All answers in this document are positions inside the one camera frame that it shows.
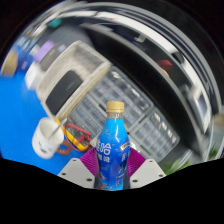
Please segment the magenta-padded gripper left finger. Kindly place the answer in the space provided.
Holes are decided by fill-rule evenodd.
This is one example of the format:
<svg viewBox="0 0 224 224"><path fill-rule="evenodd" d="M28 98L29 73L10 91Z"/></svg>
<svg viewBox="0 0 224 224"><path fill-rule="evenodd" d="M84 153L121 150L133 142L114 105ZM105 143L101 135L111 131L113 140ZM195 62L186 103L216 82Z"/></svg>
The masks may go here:
<svg viewBox="0 0 224 224"><path fill-rule="evenodd" d="M72 158L58 174L78 186L93 189L98 173L96 150L91 149L80 158Z"/></svg>

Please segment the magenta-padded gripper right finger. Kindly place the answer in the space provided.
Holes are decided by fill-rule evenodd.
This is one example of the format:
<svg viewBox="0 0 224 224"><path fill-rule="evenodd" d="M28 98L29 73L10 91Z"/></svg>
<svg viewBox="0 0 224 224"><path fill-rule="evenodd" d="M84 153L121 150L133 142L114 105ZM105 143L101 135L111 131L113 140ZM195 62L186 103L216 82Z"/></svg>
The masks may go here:
<svg viewBox="0 0 224 224"><path fill-rule="evenodd" d="M130 149L126 168L127 189L144 187L165 176L166 174L154 159L145 159L135 149Z"/></svg>

